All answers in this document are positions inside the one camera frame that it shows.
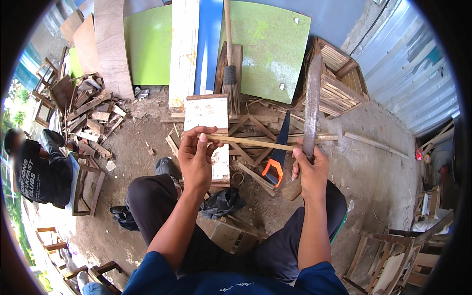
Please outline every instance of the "wooden crate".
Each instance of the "wooden crate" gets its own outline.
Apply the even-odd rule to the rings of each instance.
[[[357,62],[325,40],[314,37],[313,47],[303,59],[296,98],[293,99],[295,110],[304,106],[308,70],[318,53],[321,53],[325,65],[321,69],[320,111],[329,114],[328,118],[335,118],[370,102]]]

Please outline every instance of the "hand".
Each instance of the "hand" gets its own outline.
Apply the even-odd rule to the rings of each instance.
[[[185,180],[185,189],[205,195],[211,185],[211,156],[223,144],[217,140],[208,145],[206,134],[217,131],[216,127],[197,126],[182,134],[178,150],[180,169]]]
[[[326,183],[328,182],[329,160],[321,152],[318,146],[313,150],[314,163],[308,161],[302,149],[295,148],[296,161],[293,165],[292,178],[298,178],[300,170],[302,173],[302,197],[324,200],[326,196]]]

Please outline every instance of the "blue shirt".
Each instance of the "blue shirt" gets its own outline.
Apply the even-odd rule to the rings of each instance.
[[[271,278],[234,272],[199,272],[177,280],[159,252],[149,252],[131,274],[123,295],[130,294],[344,294],[348,292],[328,262],[300,272],[295,287]]]

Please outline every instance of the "broom bristles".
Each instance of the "broom bristles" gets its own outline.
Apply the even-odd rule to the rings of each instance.
[[[239,90],[237,87],[236,67],[226,66],[221,93],[228,95],[228,111],[239,115]]]

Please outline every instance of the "broom handle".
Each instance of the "broom handle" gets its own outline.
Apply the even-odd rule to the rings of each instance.
[[[228,55],[228,66],[233,65],[233,45],[231,43],[231,17],[229,15],[229,0],[223,1],[225,7],[225,25],[226,25],[226,48]]]

